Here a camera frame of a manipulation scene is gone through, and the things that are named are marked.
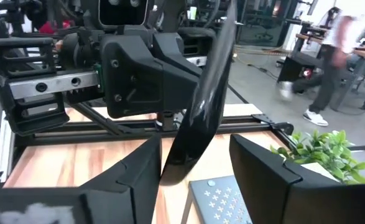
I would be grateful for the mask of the black box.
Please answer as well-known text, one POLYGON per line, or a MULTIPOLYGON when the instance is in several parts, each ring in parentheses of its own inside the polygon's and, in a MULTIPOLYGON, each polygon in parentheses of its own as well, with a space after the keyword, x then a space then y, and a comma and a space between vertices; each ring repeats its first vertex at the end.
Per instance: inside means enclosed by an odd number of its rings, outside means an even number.
POLYGON ((309 80, 315 66, 300 58, 287 57, 284 60, 277 82, 294 82, 299 79, 309 80))

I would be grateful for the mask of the grey perforated metal shelf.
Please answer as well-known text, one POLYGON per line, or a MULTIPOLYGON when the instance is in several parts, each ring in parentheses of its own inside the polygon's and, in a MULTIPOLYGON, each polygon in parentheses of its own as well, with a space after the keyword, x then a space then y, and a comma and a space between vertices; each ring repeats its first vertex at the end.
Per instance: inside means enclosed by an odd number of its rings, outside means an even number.
POLYGON ((253 224, 233 175, 190 181, 181 224, 192 207, 198 224, 253 224))

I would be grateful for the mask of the black teardrop plate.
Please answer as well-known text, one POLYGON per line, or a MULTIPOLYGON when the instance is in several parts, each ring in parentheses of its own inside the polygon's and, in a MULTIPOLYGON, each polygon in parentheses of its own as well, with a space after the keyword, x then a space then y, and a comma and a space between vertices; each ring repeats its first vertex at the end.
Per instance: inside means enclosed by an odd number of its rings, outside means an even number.
POLYGON ((226 20, 165 162, 160 185, 180 183, 194 168, 215 136, 224 111, 236 34, 237 2, 231 0, 226 20))

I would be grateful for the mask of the person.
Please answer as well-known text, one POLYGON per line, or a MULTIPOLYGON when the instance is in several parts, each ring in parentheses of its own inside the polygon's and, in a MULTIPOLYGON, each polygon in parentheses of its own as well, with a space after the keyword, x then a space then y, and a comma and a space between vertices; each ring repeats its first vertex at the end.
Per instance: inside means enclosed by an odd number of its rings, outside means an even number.
POLYGON ((27 0, 21 6, 21 12, 40 34, 55 34, 59 30, 58 23, 66 29, 73 26, 77 19, 66 0, 27 0))
POLYGON ((323 49, 323 73, 309 80, 300 79, 294 82, 281 82, 280 95, 286 100, 294 93, 319 86, 313 103, 309 105, 303 117, 318 126, 328 126, 320 114, 331 101, 340 75, 346 68, 348 56, 357 46, 365 31, 365 10, 358 6, 355 9, 342 9, 334 19, 331 29, 326 33, 321 46, 323 49))

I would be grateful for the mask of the green potted plant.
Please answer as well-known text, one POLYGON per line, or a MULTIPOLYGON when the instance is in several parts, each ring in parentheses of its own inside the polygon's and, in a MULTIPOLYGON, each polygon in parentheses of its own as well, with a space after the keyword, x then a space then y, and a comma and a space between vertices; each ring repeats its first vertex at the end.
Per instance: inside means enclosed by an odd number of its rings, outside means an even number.
POLYGON ((270 146, 271 152, 301 165, 317 163, 344 184, 365 184, 360 173, 365 162, 353 158, 345 131, 293 133, 289 138, 292 144, 288 148, 270 146))

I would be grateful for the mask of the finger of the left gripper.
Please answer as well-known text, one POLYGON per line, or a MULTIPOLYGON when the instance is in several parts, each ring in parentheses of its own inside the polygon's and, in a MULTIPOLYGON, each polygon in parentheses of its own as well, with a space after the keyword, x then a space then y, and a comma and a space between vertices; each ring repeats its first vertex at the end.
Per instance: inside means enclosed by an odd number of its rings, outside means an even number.
POLYGON ((152 53, 155 58, 200 77, 202 69, 183 56, 183 40, 176 32, 156 33, 153 35, 152 44, 152 53))
POLYGON ((155 58, 152 47, 138 35, 108 35, 101 40, 110 117, 181 110, 191 102, 199 77, 155 58))

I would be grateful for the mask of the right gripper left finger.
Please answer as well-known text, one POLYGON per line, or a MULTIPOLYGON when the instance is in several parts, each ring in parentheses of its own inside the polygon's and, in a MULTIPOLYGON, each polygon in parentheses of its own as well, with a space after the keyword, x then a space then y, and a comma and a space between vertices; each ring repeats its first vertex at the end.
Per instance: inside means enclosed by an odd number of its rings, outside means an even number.
POLYGON ((0 188, 0 224, 150 224, 161 158, 155 135, 79 187, 0 188))

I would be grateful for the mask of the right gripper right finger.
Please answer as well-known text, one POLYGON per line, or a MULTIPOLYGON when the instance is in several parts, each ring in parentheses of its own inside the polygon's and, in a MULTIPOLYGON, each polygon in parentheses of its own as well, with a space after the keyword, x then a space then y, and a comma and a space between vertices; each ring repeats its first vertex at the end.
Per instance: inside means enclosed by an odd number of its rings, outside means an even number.
POLYGON ((365 184, 339 183, 238 134, 229 154, 253 224, 365 224, 365 184))

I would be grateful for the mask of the black aluminium table frame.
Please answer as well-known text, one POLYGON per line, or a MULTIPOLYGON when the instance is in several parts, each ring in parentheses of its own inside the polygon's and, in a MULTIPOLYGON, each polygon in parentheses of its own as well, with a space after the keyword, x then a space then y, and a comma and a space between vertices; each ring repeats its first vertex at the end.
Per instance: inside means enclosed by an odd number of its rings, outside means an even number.
MULTIPOLYGON (((29 136, 15 136, 12 168, 16 165, 17 155, 28 146, 46 146, 59 144, 80 144, 106 141, 127 141, 145 139, 153 134, 161 134, 165 138, 177 135, 177 119, 166 114, 165 123, 159 125, 160 115, 156 113, 129 116, 111 120, 106 117, 106 108, 93 108, 91 114, 102 117, 109 126, 116 128, 116 133, 110 133, 97 122, 90 121, 86 114, 77 110, 67 109, 70 117, 68 123, 29 136)), ((253 104, 227 104, 218 134, 251 133, 257 131, 271 131, 284 144, 290 145, 288 139, 294 131, 294 126, 288 122, 276 123, 253 104)))

